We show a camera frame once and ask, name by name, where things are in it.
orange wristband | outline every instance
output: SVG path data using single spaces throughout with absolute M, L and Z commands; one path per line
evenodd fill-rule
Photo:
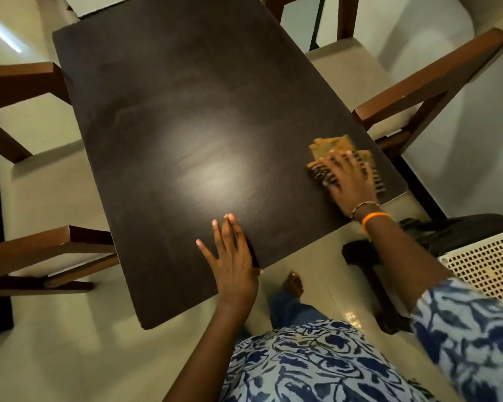
M 384 213 L 384 212 L 376 212 L 376 213 L 370 213 L 368 214 L 367 216 L 365 216 L 362 220 L 362 227 L 365 229 L 365 224 L 370 220 L 372 219 L 373 217 L 376 217 L 376 216 L 386 216 L 386 217 L 389 217 L 390 219 L 392 218 L 389 214 L 387 213 Z

foot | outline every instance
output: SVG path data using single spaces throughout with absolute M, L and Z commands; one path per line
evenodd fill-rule
M 302 279 L 295 272 L 291 272 L 285 282 L 283 282 L 282 289 L 289 295 L 300 299 L 303 294 Z

white plastic basket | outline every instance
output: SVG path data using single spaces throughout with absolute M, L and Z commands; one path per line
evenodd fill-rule
M 503 302 L 503 233 L 450 251 L 438 260 L 475 289 Z

bracelet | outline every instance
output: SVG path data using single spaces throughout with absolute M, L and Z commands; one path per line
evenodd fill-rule
M 354 220 L 354 213 L 356 212 L 356 210 L 358 210 L 360 207 L 365 206 L 365 205 L 375 205 L 376 207 L 380 208 L 380 205 L 376 202 L 373 202 L 372 200 L 367 200 L 366 202 L 361 202 L 350 213 L 350 220 Z
M 376 212 L 376 213 L 370 213 L 368 214 L 367 216 L 365 216 L 362 220 L 362 227 L 363 229 L 365 229 L 365 224 L 370 220 L 372 219 L 373 217 L 376 217 L 376 216 L 386 216 L 386 217 L 389 217 L 390 219 L 393 219 L 389 214 L 387 213 L 384 213 L 384 212 Z

hand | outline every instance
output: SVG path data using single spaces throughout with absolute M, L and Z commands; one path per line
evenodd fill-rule
M 235 314 L 240 324 L 244 324 L 257 297 L 259 282 L 257 277 L 262 273 L 252 267 L 252 256 L 248 249 L 246 236 L 232 214 L 224 216 L 220 228 L 216 220 L 212 221 L 215 234 L 218 259 L 207 247 L 197 240 L 196 244 L 211 266 L 218 287 L 218 307 Z M 231 235 L 233 230 L 235 242 Z
M 321 159 L 321 162 L 328 167 L 339 182 L 339 186 L 328 184 L 327 188 L 345 216 L 350 217 L 352 211 L 360 203 L 368 201 L 378 203 L 369 162 L 365 163 L 366 176 L 362 174 L 357 160 L 350 151 L 345 154 L 330 151 L 330 155 Z M 374 205 L 361 206 L 355 212 L 354 219 L 361 222 L 367 214 L 373 211 L 379 211 L 379 208 Z

